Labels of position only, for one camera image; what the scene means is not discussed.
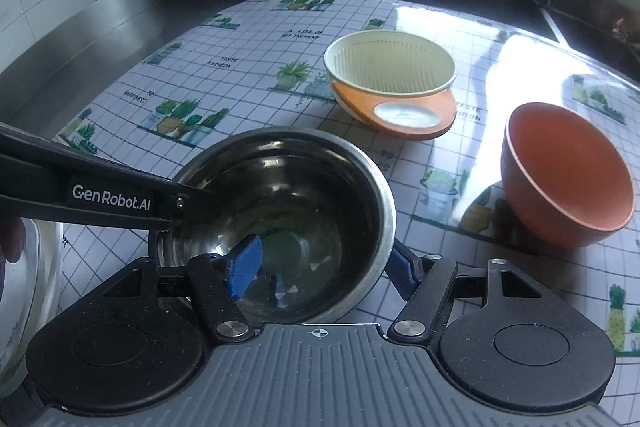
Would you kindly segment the left hand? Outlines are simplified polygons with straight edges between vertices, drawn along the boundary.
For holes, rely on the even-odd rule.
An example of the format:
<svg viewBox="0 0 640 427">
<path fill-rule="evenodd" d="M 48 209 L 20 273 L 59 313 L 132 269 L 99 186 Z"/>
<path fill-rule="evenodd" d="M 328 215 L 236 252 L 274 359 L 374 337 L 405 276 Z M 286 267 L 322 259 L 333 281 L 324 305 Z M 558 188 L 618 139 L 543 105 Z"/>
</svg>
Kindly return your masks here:
<svg viewBox="0 0 640 427">
<path fill-rule="evenodd" d="M 1 254 L 7 262 L 20 260 L 26 243 L 26 229 L 20 217 L 2 220 L 0 223 Z"/>
</svg>

